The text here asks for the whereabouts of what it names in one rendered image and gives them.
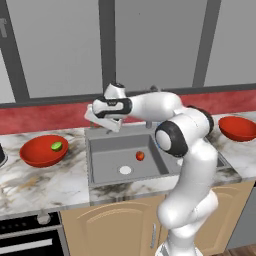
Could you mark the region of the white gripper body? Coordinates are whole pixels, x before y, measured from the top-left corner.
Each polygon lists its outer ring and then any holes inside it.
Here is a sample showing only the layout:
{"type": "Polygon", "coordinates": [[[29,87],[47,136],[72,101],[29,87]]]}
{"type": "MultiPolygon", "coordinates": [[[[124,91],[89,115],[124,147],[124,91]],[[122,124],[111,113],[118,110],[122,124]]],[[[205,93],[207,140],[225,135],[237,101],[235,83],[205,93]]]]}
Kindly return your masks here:
{"type": "Polygon", "coordinates": [[[116,121],[114,119],[105,119],[105,118],[98,118],[94,115],[92,110],[92,105],[87,105],[87,110],[84,115],[84,118],[86,120],[89,120],[90,122],[93,122],[94,124],[100,125],[108,130],[111,130],[113,132],[118,132],[121,128],[122,121],[116,121]]]}

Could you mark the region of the grey sink basin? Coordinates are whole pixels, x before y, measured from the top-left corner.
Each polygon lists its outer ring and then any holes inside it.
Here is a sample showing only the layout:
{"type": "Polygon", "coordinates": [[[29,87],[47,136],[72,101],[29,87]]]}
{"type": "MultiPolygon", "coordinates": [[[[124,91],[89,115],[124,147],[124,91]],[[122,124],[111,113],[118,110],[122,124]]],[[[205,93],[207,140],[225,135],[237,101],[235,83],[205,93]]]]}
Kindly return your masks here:
{"type": "Polygon", "coordinates": [[[152,124],[123,126],[118,133],[105,128],[85,131],[88,179],[91,187],[135,182],[180,174],[182,160],[162,151],[152,124]],[[136,152],[145,154],[143,161],[136,152]]]}

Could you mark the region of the red bowl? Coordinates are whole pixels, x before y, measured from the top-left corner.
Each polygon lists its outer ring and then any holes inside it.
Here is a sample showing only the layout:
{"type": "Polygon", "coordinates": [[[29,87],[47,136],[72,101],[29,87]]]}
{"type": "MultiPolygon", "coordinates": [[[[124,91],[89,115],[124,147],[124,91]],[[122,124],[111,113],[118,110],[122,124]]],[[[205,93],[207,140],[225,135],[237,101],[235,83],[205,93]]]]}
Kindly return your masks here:
{"type": "Polygon", "coordinates": [[[60,162],[68,151],[68,141],[59,135],[42,135],[27,141],[20,148],[20,158],[32,167],[49,167],[60,162]],[[60,151],[53,151],[51,145],[62,143],[60,151]]]}
{"type": "Polygon", "coordinates": [[[226,116],[218,121],[223,135],[236,142],[247,142],[256,139],[256,123],[239,116],[226,116]]]}

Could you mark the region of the grey framed window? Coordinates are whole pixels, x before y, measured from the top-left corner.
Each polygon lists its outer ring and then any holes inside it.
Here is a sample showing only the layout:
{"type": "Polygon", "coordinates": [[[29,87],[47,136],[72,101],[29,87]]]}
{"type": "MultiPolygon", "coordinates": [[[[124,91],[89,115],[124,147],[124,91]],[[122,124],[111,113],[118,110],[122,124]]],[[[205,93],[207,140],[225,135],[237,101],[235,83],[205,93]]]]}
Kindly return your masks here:
{"type": "Polygon", "coordinates": [[[0,0],[0,106],[129,95],[256,94],[252,79],[207,84],[224,0],[0,0]]]}

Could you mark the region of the black hob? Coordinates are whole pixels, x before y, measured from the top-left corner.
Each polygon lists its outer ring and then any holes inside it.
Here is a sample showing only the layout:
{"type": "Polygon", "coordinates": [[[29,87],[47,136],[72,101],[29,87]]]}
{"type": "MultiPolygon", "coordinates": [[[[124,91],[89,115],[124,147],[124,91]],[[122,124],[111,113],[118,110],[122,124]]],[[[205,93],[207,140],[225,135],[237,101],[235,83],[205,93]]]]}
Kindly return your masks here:
{"type": "Polygon", "coordinates": [[[7,154],[4,152],[2,145],[0,143],[0,167],[2,167],[8,160],[7,154]]]}

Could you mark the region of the beige cupboard door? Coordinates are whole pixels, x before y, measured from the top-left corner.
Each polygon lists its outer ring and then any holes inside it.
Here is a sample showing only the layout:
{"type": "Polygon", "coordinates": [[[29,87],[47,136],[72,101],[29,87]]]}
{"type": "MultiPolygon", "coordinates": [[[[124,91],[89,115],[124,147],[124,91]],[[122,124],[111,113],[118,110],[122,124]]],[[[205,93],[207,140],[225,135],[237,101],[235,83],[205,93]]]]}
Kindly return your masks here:
{"type": "Polygon", "coordinates": [[[219,206],[195,238],[195,245],[204,256],[222,253],[225,250],[253,185],[253,181],[248,181],[213,188],[219,206]]]}
{"type": "Polygon", "coordinates": [[[155,256],[164,195],[64,210],[62,223],[70,256],[155,256]],[[150,248],[152,225],[156,241],[150,248]]]}

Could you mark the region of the silver oven knob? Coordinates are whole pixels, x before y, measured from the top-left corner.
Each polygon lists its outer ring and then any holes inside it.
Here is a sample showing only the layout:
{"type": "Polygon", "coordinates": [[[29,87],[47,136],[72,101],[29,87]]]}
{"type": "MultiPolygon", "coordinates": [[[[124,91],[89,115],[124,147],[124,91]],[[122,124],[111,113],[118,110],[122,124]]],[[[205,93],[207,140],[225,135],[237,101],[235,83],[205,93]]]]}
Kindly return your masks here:
{"type": "Polygon", "coordinates": [[[37,221],[40,225],[46,225],[50,222],[51,217],[49,214],[39,214],[37,216],[37,221]]]}

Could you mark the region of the black oven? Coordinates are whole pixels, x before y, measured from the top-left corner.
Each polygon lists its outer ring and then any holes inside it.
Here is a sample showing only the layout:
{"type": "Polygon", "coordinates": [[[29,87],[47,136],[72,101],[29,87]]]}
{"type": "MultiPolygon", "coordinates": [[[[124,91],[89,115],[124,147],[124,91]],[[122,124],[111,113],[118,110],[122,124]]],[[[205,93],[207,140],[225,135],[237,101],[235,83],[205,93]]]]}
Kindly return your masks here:
{"type": "Polygon", "coordinates": [[[46,225],[38,223],[38,215],[1,220],[0,248],[46,239],[51,240],[51,244],[0,256],[70,256],[60,214],[58,212],[46,214],[51,217],[46,225]]]}

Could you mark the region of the grey dishwasher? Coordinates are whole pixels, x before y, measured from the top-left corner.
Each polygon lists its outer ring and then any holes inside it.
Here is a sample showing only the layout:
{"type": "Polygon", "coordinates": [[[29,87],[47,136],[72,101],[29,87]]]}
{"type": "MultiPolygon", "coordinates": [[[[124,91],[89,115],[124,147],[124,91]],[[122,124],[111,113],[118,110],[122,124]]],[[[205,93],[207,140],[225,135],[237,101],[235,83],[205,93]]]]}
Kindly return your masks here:
{"type": "Polygon", "coordinates": [[[227,244],[227,249],[239,248],[251,244],[256,244],[256,187],[252,189],[227,244]]]}

